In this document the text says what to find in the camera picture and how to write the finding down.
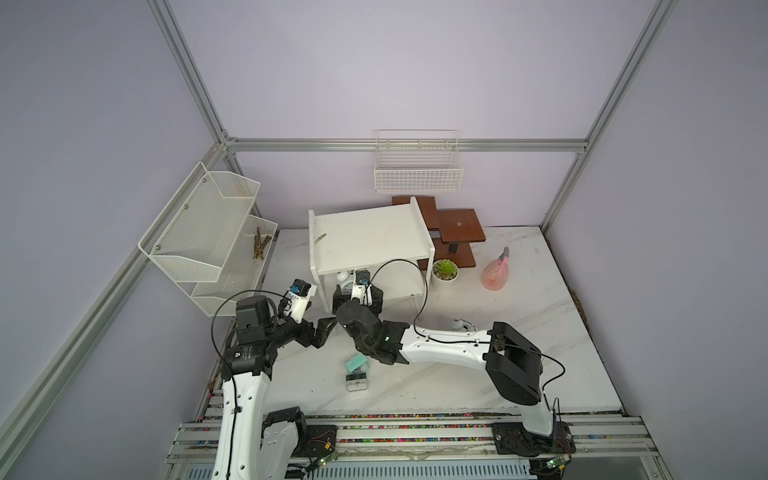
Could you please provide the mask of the mint green square alarm clock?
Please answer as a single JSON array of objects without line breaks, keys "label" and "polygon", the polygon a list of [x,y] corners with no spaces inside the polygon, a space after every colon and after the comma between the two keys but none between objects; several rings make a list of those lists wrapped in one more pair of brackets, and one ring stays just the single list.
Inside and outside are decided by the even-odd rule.
[{"label": "mint green square alarm clock", "polygon": [[368,359],[358,353],[345,363],[345,368],[349,374],[366,372],[369,368]]}]

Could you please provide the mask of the transparent square alarm clock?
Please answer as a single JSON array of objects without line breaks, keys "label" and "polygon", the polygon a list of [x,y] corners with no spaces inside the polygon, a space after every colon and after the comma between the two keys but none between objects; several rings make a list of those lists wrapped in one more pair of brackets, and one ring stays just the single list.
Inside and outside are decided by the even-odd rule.
[{"label": "transparent square alarm clock", "polygon": [[346,389],[349,392],[367,390],[369,386],[368,376],[366,372],[353,372],[348,373],[345,377]]}]

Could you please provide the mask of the white twin-bell alarm clock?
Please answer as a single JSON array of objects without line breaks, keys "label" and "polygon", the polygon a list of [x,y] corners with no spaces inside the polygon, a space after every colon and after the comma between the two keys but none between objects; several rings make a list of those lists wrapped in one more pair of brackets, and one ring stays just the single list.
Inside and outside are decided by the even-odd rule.
[{"label": "white twin-bell alarm clock", "polygon": [[355,282],[353,271],[342,271],[337,274],[337,286],[342,295],[350,295]]}]

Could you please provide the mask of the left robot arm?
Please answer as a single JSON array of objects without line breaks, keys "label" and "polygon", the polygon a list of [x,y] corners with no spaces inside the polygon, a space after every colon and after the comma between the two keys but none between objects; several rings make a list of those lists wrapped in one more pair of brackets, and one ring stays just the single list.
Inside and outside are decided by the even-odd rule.
[{"label": "left robot arm", "polygon": [[222,425],[214,479],[309,478],[336,453],[336,428],[314,437],[301,408],[266,413],[278,350],[296,342],[321,348],[335,318],[314,325],[295,320],[265,291],[250,290],[237,302],[235,340],[218,350],[223,392]]}]

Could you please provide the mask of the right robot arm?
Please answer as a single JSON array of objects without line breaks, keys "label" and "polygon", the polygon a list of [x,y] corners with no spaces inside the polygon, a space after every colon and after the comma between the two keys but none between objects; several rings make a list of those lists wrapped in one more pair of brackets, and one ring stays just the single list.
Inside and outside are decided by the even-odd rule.
[{"label": "right robot arm", "polygon": [[544,454],[571,456],[569,427],[561,419],[560,402],[545,389],[561,378],[562,362],[543,353],[510,324],[495,322],[487,330],[447,331],[411,322],[382,320],[379,311],[353,296],[321,320],[328,330],[339,325],[355,349],[384,365],[435,363],[486,374],[497,393],[513,404],[521,420],[495,433],[504,452],[533,458]]}]

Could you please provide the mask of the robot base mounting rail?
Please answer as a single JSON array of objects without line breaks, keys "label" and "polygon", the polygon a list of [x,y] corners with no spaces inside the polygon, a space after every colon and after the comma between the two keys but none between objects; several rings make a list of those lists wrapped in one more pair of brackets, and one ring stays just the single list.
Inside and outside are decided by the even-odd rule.
[{"label": "robot base mounting rail", "polygon": [[[316,458],[327,442],[334,445],[339,461],[499,457],[501,442],[492,431],[493,425],[520,419],[510,403],[499,400],[449,407],[443,397],[428,399],[430,392],[430,388],[394,389],[382,405],[375,406],[372,390],[291,396],[286,389],[272,388],[265,410],[303,407],[308,428],[318,441],[311,458]],[[573,390],[560,387],[549,388],[547,397],[562,402],[559,417],[570,429],[573,457],[636,458],[647,478],[670,478],[671,472],[642,418],[627,415],[619,402],[586,405],[576,399]],[[223,405],[222,391],[207,394],[196,419],[179,427],[159,478],[182,479],[194,469],[212,476]]]}]

